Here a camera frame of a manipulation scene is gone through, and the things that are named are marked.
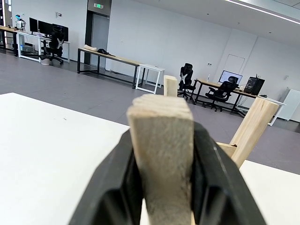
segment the wooden board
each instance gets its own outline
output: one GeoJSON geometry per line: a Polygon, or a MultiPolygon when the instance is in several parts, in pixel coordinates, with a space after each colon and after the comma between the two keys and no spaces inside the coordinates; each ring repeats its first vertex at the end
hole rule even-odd
{"type": "Polygon", "coordinates": [[[164,75],[164,96],[177,97],[178,81],[174,76],[164,75]]]}
{"type": "Polygon", "coordinates": [[[16,30],[13,29],[13,28],[3,27],[3,26],[0,26],[0,30],[5,30],[5,31],[8,31],[8,32],[16,32],[16,30]]]}
{"type": "Polygon", "coordinates": [[[220,142],[217,142],[218,146],[221,147],[221,149],[229,156],[231,157],[235,150],[236,150],[236,146],[232,146],[232,145],[229,145],[229,144],[225,144],[225,143],[220,143],[220,142]]]}
{"type": "Polygon", "coordinates": [[[187,103],[143,95],[127,117],[150,224],[191,224],[194,122],[187,103]]]}
{"type": "Polygon", "coordinates": [[[230,145],[237,146],[232,160],[238,167],[241,167],[256,146],[277,109],[278,105],[271,101],[262,98],[255,99],[230,142],[230,145]]]}
{"type": "Polygon", "coordinates": [[[130,64],[130,65],[133,65],[133,66],[139,66],[140,64],[142,64],[142,63],[137,62],[137,61],[128,60],[128,59],[125,59],[125,58],[122,58],[122,57],[119,57],[119,56],[105,55],[105,54],[98,53],[96,51],[92,51],[92,50],[85,49],[85,48],[80,48],[80,50],[83,51],[83,52],[94,54],[94,55],[100,55],[100,56],[105,57],[107,59],[124,62],[124,63],[130,64]]]}

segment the computer monitor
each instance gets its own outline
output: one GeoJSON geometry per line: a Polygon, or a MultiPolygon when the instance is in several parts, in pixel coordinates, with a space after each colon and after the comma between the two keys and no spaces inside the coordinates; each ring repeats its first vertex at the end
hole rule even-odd
{"type": "Polygon", "coordinates": [[[238,81],[237,81],[237,84],[240,83],[241,79],[242,79],[242,75],[239,75],[239,74],[234,74],[234,73],[231,73],[231,72],[228,72],[228,71],[223,71],[221,77],[220,77],[220,80],[219,82],[223,83],[224,81],[228,81],[228,78],[230,76],[234,76],[234,77],[237,77],[238,78],[238,81]]]}
{"type": "Polygon", "coordinates": [[[38,21],[38,28],[42,34],[51,35],[53,31],[53,26],[51,23],[38,21]]]}
{"type": "Polygon", "coordinates": [[[64,27],[64,26],[61,26],[58,24],[52,24],[52,26],[61,28],[61,31],[65,34],[64,41],[69,41],[69,28],[68,27],[64,27]]]}
{"type": "Polygon", "coordinates": [[[33,18],[29,18],[29,26],[31,32],[38,32],[38,21],[33,18]]]}

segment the ceiling light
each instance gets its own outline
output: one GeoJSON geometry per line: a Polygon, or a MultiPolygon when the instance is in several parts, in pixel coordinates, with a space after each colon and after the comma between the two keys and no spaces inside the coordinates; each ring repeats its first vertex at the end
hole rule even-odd
{"type": "Polygon", "coordinates": [[[252,6],[248,6],[248,5],[245,5],[245,4],[242,4],[242,3],[238,3],[238,2],[232,1],[232,0],[225,0],[225,1],[228,1],[228,2],[231,2],[231,3],[234,3],[234,4],[237,4],[237,5],[240,5],[240,6],[244,6],[244,7],[247,7],[247,8],[251,8],[251,9],[254,9],[254,10],[256,10],[256,11],[263,12],[263,13],[266,13],[266,14],[269,14],[269,15],[273,15],[273,16],[276,16],[276,17],[278,17],[278,18],[281,18],[281,19],[284,19],[284,20],[287,20],[287,21],[290,21],[290,22],[293,22],[293,23],[296,23],[296,24],[299,24],[299,25],[300,25],[300,22],[297,22],[297,21],[295,21],[295,20],[288,19],[288,18],[283,17],[283,16],[280,16],[280,15],[276,15],[276,14],[274,14],[274,13],[270,13],[270,12],[267,12],[267,11],[264,11],[264,10],[261,10],[261,9],[255,8],[255,7],[252,7],[252,6]]]}

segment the white tabletop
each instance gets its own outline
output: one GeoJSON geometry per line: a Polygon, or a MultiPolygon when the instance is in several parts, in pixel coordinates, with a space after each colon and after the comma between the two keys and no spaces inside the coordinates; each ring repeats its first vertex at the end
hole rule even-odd
{"type": "Polygon", "coordinates": [[[156,71],[160,71],[160,72],[165,70],[164,68],[156,67],[156,66],[149,65],[149,64],[140,64],[140,67],[151,69],[151,70],[156,70],[156,71]]]}
{"type": "MultiPolygon", "coordinates": [[[[0,115],[0,224],[68,225],[128,127],[12,93],[0,115]]],[[[269,225],[300,224],[299,175],[248,161],[241,173],[269,225]]]]}
{"type": "Polygon", "coordinates": [[[268,100],[268,101],[270,101],[270,102],[274,102],[274,103],[276,103],[276,104],[278,104],[278,105],[286,105],[286,104],[284,104],[283,102],[279,102],[279,101],[274,100],[274,99],[269,98],[269,97],[262,97],[262,96],[260,96],[260,95],[258,95],[258,97],[259,97],[259,98],[262,98],[262,99],[266,99],[266,100],[268,100]]]}

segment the black office chair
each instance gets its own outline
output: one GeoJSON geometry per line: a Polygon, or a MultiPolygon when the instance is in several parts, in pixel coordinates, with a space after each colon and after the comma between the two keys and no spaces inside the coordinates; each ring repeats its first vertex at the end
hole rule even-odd
{"type": "Polygon", "coordinates": [[[229,97],[231,96],[231,92],[238,87],[237,84],[238,78],[234,76],[230,76],[228,78],[228,81],[224,81],[222,85],[217,89],[213,89],[212,87],[209,87],[210,91],[205,94],[206,97],[213,100],[211,103],[203,102],[204,108],[206,106],[210,105],[211,109],[214,108],[215,112],[217,109],[220,109],[220,112],[223,110],[221,106],[216,105],[216,102],[226,102],[228,101],[229,97]]]}
{"type": "Polygon", "coordinates": [[[193,91],[195,89],[194,86],[192,86],[192,75],[193,75],[193,65],[186,63],[184,67],[181,67],[180,70],[180,83],[179,83],[179,90],[177,93],[177,96],[181,96],[184,98],[186,98],[186,100],[188,99],[188,97],[191,97],[191,94],[188,90],[193,91]]]}
{"type": "Polygon", "coordinates": [[[62,44],[64,43],[64,38],[65,34],[62,32],[61,28],[53,26],[53,32],[51,41],[49,42],[49,48],[46,47],[46,41],[43,41],[44,55],[40,56],[41,60],[57,60],[62,65],[64,61],[60,57],[62,56],[62,44]]]}

